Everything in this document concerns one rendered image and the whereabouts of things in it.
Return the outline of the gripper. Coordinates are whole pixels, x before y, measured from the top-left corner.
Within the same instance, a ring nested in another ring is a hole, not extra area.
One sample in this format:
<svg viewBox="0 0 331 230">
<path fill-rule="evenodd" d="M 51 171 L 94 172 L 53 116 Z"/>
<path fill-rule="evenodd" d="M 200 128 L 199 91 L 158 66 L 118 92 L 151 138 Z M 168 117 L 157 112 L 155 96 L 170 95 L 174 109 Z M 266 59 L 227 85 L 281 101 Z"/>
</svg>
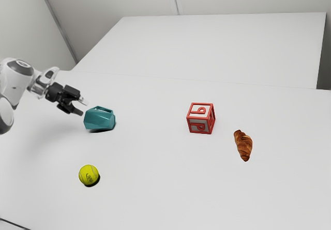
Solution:
<svg viewBox="0 0 331 230">
<path fill-rule="evenodd" d="M 83 112 L 77 109 L 72 101 L 78 101 L 83 105 L 88 105 L 89 101 L 80 95 L 80 91 L 69 86 L 62 86 L 54 82 L 49 86 L 45 98 L 50 102 L 58 102 L 57 108 L 66 114 L 83 115 Z"/>
</svg>

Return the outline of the teal faceted mug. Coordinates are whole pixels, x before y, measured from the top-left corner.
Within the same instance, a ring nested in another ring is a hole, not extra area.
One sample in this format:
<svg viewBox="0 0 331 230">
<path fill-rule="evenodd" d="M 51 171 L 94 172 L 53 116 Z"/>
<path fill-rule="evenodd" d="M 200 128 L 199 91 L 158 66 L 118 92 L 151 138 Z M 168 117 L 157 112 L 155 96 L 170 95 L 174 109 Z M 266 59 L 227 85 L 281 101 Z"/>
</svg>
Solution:
<svg viewBox="0 0 331 230">
<path fill-rule="evenodd" d="M 112 130 L 116 119 L 111 109 L 96 106 L 85 112 L 83 123 L 87 130 Z"/>
</svg>

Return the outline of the yellow tennis ball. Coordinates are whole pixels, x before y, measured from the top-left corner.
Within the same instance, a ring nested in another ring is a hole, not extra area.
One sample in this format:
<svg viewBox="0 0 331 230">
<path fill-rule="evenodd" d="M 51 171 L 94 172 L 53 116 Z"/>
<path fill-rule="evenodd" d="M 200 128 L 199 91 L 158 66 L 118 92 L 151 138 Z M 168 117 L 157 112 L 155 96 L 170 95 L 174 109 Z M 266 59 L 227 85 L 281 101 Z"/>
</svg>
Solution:
<svg viewBox="0 0 331 230">
<path fill-rule="evenodd" d="M 96 184 L 99 181 L 99 178 L 99 172 L 93 165 L 84 165 L 79 170 L 79 180 L 87 187 Z"/>
</svg>

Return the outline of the red letter block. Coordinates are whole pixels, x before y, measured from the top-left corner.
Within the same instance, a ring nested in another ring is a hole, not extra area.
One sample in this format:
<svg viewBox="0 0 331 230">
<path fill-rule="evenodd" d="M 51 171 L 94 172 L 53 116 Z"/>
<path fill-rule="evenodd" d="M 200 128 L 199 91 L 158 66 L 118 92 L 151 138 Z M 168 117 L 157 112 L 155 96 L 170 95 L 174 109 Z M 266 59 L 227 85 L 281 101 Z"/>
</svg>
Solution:
<svg viewBox="0 0 331 230">
<path fill-rule="evenodd" d="M 215 111 L 212 103 L 192 102 L 186 120 L 191 133 L 211 134 L 215 124 Z"/>
</svg>

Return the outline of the brown croissant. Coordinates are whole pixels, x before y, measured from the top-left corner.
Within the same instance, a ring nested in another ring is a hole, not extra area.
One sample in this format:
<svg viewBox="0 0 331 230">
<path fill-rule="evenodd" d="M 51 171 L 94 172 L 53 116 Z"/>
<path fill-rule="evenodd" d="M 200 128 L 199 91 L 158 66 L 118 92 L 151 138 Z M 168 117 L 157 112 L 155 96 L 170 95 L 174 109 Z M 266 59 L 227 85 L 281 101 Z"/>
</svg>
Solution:
<svg viewBox="0 0 331 230">
<path fill-rule="evenodd" d="M 250 159 L 253 148 L 253 141 L 251 137 L 246 135 L 241 130 L 236 130 L 234 132 L 234 139 L 241 159 L 247 162 Z"/>
</svg>

